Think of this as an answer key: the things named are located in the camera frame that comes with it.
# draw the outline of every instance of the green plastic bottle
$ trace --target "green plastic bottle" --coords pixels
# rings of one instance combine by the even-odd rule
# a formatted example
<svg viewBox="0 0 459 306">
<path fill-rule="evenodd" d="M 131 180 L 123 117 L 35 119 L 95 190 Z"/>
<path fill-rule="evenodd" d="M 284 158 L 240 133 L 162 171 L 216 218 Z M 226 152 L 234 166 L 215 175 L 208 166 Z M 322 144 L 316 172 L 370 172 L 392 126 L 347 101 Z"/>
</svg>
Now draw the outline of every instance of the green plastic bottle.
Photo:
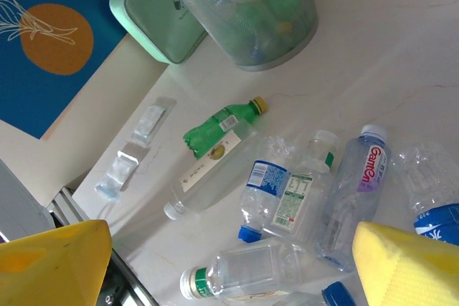
<svg viewBox="0 0 459 306">
<path fill-rule="evenodd" d="M 253 123 L 255 118 L 267 110 L 268 105 L 261 97 L 255 97 L 248 104 L 228 105 L 202 125 L 186 133 L 185 143 L 193 151 L 196 159 L 199 159 L 214 147 L 239 120 L 244 118 L 248 123 Z"/>
</svg>

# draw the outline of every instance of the blue and white label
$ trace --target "blue and white label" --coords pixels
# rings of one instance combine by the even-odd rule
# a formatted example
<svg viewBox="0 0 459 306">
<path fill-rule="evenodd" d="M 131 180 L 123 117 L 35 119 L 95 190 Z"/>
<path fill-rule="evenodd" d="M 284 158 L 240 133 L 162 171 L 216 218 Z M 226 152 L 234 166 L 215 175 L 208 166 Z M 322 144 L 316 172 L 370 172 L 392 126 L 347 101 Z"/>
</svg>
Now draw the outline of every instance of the blue and white label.
<svg viewBox="0 0 459 306">
<path fill-rule="evenodd" d="M 255 161 L 247 186 L 277 195 L 287 170 L 268 161 Z"/>
<path fill-rule="evenodd" d="M 459 204 L 430 209 L 415 220 L 416 233 L 441 242 L 459 245 Z"/>
</svg>

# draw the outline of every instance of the green plastic box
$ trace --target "green plastic box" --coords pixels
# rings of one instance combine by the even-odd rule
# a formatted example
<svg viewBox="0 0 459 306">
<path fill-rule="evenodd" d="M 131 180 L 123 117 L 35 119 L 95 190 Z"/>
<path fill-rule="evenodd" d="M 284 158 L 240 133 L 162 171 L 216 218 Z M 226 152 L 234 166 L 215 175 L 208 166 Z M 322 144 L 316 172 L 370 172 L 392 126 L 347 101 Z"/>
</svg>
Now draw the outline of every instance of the green plastic box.
<svg viewBox="0 0 459 306">
<path fill-rule="evenodd" d="M 185 61 L 207 32 L 181 0 L 110 0 L 126 31 L 155 59 Z"/>
</svg>

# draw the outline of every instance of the white bottle cap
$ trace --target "white bottle cap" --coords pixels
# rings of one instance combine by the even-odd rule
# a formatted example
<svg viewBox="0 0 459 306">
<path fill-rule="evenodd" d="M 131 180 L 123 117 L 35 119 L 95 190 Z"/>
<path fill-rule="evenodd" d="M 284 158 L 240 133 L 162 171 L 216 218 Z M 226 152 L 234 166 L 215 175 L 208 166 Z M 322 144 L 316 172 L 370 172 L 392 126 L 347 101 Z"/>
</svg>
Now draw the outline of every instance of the white bottle cap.
<svg viewBox="0 0 459 306">
<path fill-rule="evenodd" d="M 196 268 L 185 270 L 180 276 L 180 292 L 185 299 L 196 300 L 199 299 L 195 294 L 193 294 L 193 289 L 191 288 L 191 276 L 196 272 Z"/>
<path fill-rule="evenodd" d="M 360 132 L 361 135 L 373 136 L 377 139 L 382 140 L 383 143 L 386 143 L 387 139 L 387 130 L 378 125 L 365 125 Z"/>
<path fill-rule="evenodd" d="M 177 220 L 177 218 L 183 216 L 182 213 L 177 211 L 174 206 L 172 206 L 171 202 L 168 202 L 164 205 L 164 213 L 166 213 L 170 220 Z"/>
<path fill-rule="evenodd" d="M 318 130 L 316 134 L 314 134 L 313 140 L 320 140 L 333 145 L 336 150 L 338 150 L 339 146 L 339 138 L 332 132 L 327 130 Z"/>
</svg>

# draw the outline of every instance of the empty plastic bottle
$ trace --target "empty plastic bottle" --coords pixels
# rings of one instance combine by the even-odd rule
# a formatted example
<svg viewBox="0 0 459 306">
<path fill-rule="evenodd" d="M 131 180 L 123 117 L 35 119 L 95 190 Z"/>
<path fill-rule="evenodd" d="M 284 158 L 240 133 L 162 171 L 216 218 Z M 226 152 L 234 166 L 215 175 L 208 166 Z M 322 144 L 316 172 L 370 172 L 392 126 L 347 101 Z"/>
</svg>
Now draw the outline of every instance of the empty plastic bottle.
<svg viewBox="0 0 459 306">
<path fill-rule="evenodd" d="M 345 272 L 355 269 L 352 241 L 357 224 L 371 221 L 377 210 L 390 159 L 386 139 L 384 128 L 366 125 L 358 138 L 347 143 L 324 207 L 317 253 Z"/>
<path fill-rule="evenodd" d="M 208 267 L 185 271 L 180 290 L 190 300 L 245 301 L 284 295 L 311 278 L 314 272 L 307 269 L 311 260 L 314 257 L 302 247 L 273 237 L 220 252 Z"/>
<path fill-rule="evenodd" d="M 303 245 L 316 238 L 327 193 L 333 183 L 330 167 L 338 143 L 335 134 L 326 130 L 316 132 L 290 176 L 277 209 L 263 227 L 267 233 Z"/>
<path fill-rule="evenodd" d="M 164 212 L 170 219 L 187 213 L 201 213 L 226 196 L 231 183 L 241 176 L 256 157 L 256 147 L 262 140 L 256 130 L 245 120 L 217 142 L 171 186 L 170 201 Z"/>
<path fill-rule="evenodd" d="M 349 291 L 341 282 L 335 282 L 322 295 L 292 293 L 273 306 L 356 306 Z"/>
<path fill-rule="evenodd" d="M 392 164 L 417 217 L 416 232 L 459 245 L 458 164 L 437 143 L 405 148 Z"/>
<path fill-rule="evenodd" d="M 253 123 L 255 118 L 266 111 L 268 111 L 268 104 L 261 97 L 255 97 L 248 104 L 228 105 L 202 125 L 189 130 L 184 135 L 184 141 L 193 151 L 194 157 L 200 159 L 238 121 L 244 119 L 248 123 Z"/>
<path fill-rule="evenodd" d="M 277 209 L 294 162 L 294 147 L 283 138 L 268 138 L 260 143 L 245 190 L 241 194 L 244 224 L 238 238 L 251 243 L 261 239 L 262 228 Z"/>
</svg>

